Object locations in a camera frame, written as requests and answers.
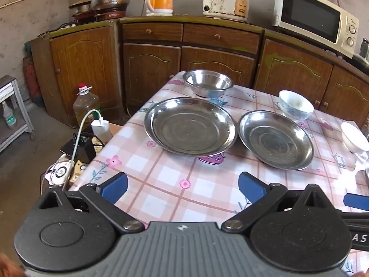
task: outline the white bowl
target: white bowl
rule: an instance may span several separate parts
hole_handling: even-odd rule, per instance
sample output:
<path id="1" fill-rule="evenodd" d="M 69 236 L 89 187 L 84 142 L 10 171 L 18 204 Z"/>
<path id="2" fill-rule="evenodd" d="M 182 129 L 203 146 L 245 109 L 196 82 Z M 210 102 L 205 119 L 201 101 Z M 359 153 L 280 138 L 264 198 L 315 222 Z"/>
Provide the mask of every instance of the white bowl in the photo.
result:
<path id="1" fill-rule="evenodd" d="M 347 122 L 341 124 L 341 129 L 344 145 L 350 152 L 369 151 L 369 142 L 359 129 Z"/>
<path id="2" fill-rule="evenodd" d="M 279 92 L 279 107 L 286 115 L 299 121 L 307 119 L 314 111 L 308 99 L 289 90 Z"/>

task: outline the pot lid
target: pot lid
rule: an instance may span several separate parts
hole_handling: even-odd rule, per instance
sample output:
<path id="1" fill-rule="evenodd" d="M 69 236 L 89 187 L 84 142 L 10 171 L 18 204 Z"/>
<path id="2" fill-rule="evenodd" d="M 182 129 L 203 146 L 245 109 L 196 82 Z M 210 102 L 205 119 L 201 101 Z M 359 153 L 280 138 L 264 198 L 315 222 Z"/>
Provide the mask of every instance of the pot lid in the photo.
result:
<path id="1" fill-rule="evenodd" d="M 79 0 L 78 2 L 71 4 L 68 8 L 72 9 L 77 6 L 88 5 L 88 4 L 91 4 L 90 0 Z"/>

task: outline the plastic bottle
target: plastic bottle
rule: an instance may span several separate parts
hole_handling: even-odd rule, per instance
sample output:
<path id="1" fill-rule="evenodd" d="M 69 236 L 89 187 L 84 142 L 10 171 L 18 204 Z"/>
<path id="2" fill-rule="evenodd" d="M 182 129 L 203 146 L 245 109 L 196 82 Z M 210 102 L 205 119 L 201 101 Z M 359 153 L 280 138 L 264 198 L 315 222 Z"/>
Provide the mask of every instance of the plastic bottle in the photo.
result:
<path id="1" fill-rule="evenodd" d="M 100 111 L 100 99 L 97 95 L 90 93 L 92 86 L 87 87 L 86 84 L 81 83 L 78 86 L 78 97 L 73 104 L 73 110 L 77 118 L 78 125 L 81 124 L 83 117 L 91 109 L 97 109 Z M 93 112 L 89 114 L 88 118 L 84 121 L 83 128 L 86 128 L 93 120 L 98 119 L 98 114 Z"/>
<path id="2" fill-rule="evenodd" d="M 6 124 L 10 129 L 14 129 L 17 124 L 17 119 L 13 114 L 13 109 L 11 109 L 5 101 L 3 101 L 3 110 Z"/>

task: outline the gray ribbed panel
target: gray ribbed panel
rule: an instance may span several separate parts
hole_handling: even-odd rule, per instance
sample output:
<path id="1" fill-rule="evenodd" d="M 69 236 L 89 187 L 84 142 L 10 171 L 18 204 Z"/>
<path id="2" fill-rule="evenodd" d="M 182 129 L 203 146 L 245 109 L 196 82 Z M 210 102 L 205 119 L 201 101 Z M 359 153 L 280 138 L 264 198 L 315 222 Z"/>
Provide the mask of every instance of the gray ribbed panel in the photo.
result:
<path id="1" fill-rule="evenodd" d="M 184 231 L 179 226 L 186 225 Z M 48 274 L 26 271 L 32 277 Z M 346 277 L 340 270 L 319 277 Z M 122 236 L 97 265 L 53 277 L 293 277 L 261 261 L 241 235 L 230 235 L 216 223 L 154 222 L 139 234 Z"/>

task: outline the white cable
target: white cable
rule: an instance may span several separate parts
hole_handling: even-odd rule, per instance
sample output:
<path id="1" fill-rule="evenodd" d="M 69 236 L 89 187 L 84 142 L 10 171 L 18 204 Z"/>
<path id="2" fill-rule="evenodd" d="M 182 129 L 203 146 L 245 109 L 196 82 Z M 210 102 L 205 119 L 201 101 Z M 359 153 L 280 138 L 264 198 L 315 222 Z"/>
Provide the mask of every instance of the white cable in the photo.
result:
<path id="1" fill-rule="evenodd" d="M 52 169 L 51 169 L 51 172 L 53 172 L 57 164 L 59 164 L 59 163 L 64 163 L 64 162 L 71 163 L 71 165 L 69 166 L 68 170 L 67 170 L 67 171 L 66 171 L 66 173 L 65 173 L 65 180 L 64 180 L 64 183 L 63 183 L 63 187 L 62 187 L 62 190 L 65 190 L 65 189 L 66 189 L 66 186 L 67 186 L 67 184 L 68 184 L 68 182 L 69 182 L 69 179 L 70 179 L 70 177 L 71 177 L 71 172 L 72 172 L 72 170 L 73 170 L 73 168 L 74 168 L 74 158 L 75 158 L 75 156 L 76 156 L 77 147 L 78 147 L 78 142 L 79 142 L 79 138 L 80 138 L 81 133 L 82 133 L 82 128 L 83 128 L 84 121 L 86 121 L 86 119 L 87 119 L 87 117 L 89 116 L 89 114 L 91 114 L 91 113 L 93 113 L 93 112 L 97 112 L 97 113 L 98 113 L 98 115 L 99 115 L 99 119 L 100 119 L 100 120 L 101 120 L 101 119 L 103 119 L 103 117 L 102 117 L 101 113 L 100 113 L 98 110 L 96 110 L 96 109 L 91 109 L 89 112 L 87 112 L 87 113 L 86 113 L 86 115 L 83 117 L 82 122 L 81 122 L 81 124 L 80 124 L 80 126 L 79 126 L 79 129 L 78 129 L 78 134 L 77 134 L 76 142 L 75 142 L 75 144 L 74 144 L 74 148 L 73 148 L 73 153 L 72 153 L 72 155 L 71 155 L 71 159 L 70 159 L 70 160 L 62 160 L 62 161 L 60 161 L 60 159 L 62 159 L 63 157 L 65 157 L 65 156 L 66 156 L 66 154 L 63 154 L 62 156 L 60 156 L 60 157 L 59 157 L 59 159 L 58 159 L 55 163 L 53 163 L 51 166 L 49 166 L 49 167 L 48 167 L 48 169 L 45 171 L 45 173 L 44 173 L 44 177 L 42 178 L 42 181 L 41 181 L 41 188 L 40 188 L 40 194 L 41 194 L 41 195 L 42 195 L 42 185 L 43 185 L 43 183 L 44 183 L 45 175 L 49 172 L 49 170 L 50 170 L 51 168 L 52 168 Z M 58 184 L 55 184 L 55 183 L 52 181 L 52 175 L 50 176 L 50 182 L 51 182 L 53 185 L 58 185 Z"/>

